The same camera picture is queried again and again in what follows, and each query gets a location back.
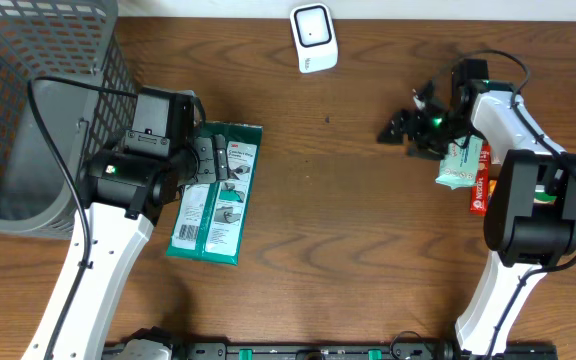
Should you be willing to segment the green sponge pack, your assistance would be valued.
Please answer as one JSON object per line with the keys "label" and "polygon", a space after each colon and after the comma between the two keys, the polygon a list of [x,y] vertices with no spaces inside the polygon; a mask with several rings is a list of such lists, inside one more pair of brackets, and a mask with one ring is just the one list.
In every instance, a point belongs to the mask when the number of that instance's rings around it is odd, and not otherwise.
{"label": "green sponge pack", "polygon": [[226,156],[226,178],[183,188],[166,255],[236,266],[263,128],[209,123],[201,135],[222,141],[217,153]]}

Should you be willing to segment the red white packet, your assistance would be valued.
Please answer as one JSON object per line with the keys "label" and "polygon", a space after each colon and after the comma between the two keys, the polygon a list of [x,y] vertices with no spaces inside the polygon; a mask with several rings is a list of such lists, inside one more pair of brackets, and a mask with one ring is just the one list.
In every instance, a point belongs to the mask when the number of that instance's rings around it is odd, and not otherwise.
{"label": "red white packet", "polygon": [[489,199],[489,167],[490,167],[490,146],[484,144],[480,152],[478,170],[474,186],[471,188],[470,212],[472,214],[484,216]]}

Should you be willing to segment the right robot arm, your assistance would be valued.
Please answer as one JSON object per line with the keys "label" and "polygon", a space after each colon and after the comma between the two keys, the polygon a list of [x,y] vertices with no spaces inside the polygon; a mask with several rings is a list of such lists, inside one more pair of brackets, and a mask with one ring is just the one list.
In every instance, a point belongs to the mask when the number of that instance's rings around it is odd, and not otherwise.
{"label": "right robot arm", "polygon": [[537,125],[516,86],[459,80],[444,109],[428,84],[413,111],[395,113],[377,140],[411,140],[412,155],[439,160],[460,139],[485,140],[501,162],[484,217],[489,249],[473,298],[455,323],[459,354],[493,359],[530,293],[547,274],[576,263],[576,154]]}

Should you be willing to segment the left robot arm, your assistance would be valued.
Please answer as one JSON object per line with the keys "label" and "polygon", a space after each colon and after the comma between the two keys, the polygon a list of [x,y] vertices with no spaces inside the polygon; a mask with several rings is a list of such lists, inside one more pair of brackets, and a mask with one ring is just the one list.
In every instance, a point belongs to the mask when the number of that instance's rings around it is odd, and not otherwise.
{"label": "left robot arm", "polygon": [[176,151],[104,149],[88,163],[83,207],[26,359],[99,359],[126,280],[163,207],[184,185],[227,177],[226,139]]}

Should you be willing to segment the teal white snack pouch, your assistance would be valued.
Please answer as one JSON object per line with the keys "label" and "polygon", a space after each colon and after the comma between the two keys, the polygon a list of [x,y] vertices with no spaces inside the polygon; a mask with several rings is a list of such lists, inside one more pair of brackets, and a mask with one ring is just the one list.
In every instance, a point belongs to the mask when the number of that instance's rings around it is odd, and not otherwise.
{"label": "teal white snack pouch", "polygon": [[448,152],[440,161],[435,182],[451,189],[469,188],[475,185],[483,140],[476,136],[464,136],[448,146]]}

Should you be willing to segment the orange juice carton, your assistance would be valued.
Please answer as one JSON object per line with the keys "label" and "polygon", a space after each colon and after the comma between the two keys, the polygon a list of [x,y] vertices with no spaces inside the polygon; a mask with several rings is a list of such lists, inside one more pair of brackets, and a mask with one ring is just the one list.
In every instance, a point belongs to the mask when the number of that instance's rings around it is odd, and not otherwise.
{"label": "orange juice carton", "polygon": [[490,181],[488,182],[488,200],[491,200],[496,185],[497,185],[497,181],[496,181],[496,180],[490,180]]}

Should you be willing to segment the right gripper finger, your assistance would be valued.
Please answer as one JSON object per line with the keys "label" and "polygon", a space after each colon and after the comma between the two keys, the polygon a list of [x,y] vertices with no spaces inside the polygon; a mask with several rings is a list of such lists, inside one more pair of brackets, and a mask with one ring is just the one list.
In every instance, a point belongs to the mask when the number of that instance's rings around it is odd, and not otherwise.
{"label": "right gripper finger", "polygon": [[409,117],[410,112],[405,109],[394,113],[384,129],[377,135],[376,141],[379,144],[402,145],[404,135],[407,133],[406,123]]}
{"label": "right gripper finger", "polygon": [[443,155],[441,153],[436,153],[429,149],[419,149],[416,146],[409,146],[407,148],[406,154],[410,157],[416,157],[430,161],[441,161],[443,159]]}

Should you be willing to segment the green lid jar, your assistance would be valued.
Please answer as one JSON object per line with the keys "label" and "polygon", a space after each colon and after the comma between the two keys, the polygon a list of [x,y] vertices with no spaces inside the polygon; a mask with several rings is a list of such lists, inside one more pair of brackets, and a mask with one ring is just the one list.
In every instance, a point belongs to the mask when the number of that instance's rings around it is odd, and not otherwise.
{"label": "green lid jar", "polygon": [[549,195],[546,191],[545,191],[545,187],[543,185],[537,185],[535,188],[535,194],[534,194],[534,203],[535,204],[546,204],[546,205],[552,205],[555,203],[557,199],[556,195]]}

